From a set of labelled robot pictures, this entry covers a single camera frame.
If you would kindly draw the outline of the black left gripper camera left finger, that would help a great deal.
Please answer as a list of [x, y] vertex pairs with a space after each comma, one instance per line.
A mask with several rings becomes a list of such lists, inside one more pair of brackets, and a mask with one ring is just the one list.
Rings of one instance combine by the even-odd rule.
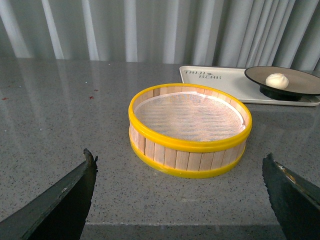
[[2, 240], [79, 240], [88, 216], [98, 157], [85, 161], [0, 223]]

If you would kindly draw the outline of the black left gripper camera right finger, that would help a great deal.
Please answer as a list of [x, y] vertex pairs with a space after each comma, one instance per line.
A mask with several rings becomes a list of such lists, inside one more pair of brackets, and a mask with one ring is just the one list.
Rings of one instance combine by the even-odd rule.
[[320, 188], [274, 160], [262, 161], [271, 208], [288, 240], [320, 238]]

